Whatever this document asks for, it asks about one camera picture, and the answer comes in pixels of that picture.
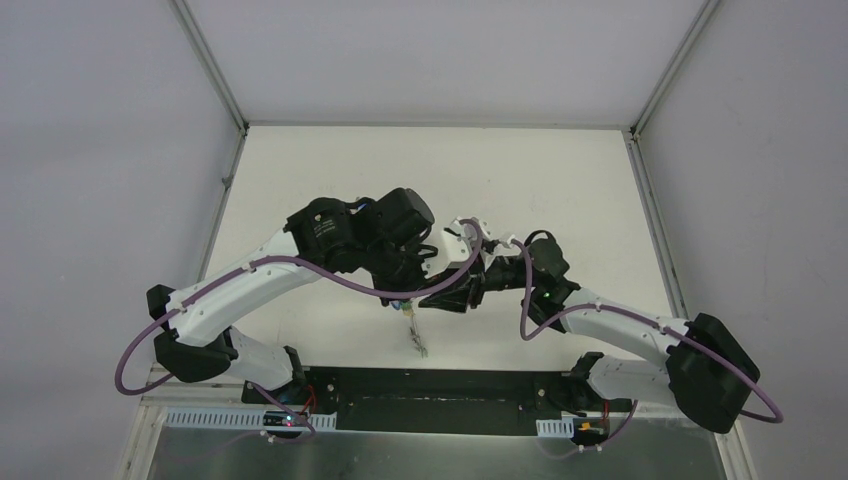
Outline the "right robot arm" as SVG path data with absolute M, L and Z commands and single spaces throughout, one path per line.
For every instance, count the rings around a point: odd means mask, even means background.
M 570 268 L 555 237 L 532 232 L 524 243 L 485 239 L 478 254 L 471 236 L 445 233 L 423 261 L 425 285 L 470 268 L 450 286 L 427 295 L 422 308 L 464 313 L 489 292 L 520 289 L 519 335 L 531 341 L 547 329 L 589 337 L 632 354 L 618 359 L 582 355 L 567 376 L 577 410 L 627 399 L 676 407 L 696 425 L 725 434 L 746 415 L 759 368 L 716 317 L 693 320 L 650 315 L 614 302 L 567 277 Z

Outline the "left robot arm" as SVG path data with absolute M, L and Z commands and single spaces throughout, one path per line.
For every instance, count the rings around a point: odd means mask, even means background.
M 184 383 L 227 374 L 267 389 L 281 404 L 297 402 L 305 378 L 292 348 L 272 347 L 234 324 L 294 289 L 331 274 L 364 270 L 381 292 L 423 286 L 422 264 L 436 248 L 424 245 L 435 223 L 424 200 L 398 187 L 374 200 L 320 197 L 289 216 L 284 227 L 222 271 L 181 290 L 157 286 L 152 316 L 164 315 L 154 339 L 157 362 Z

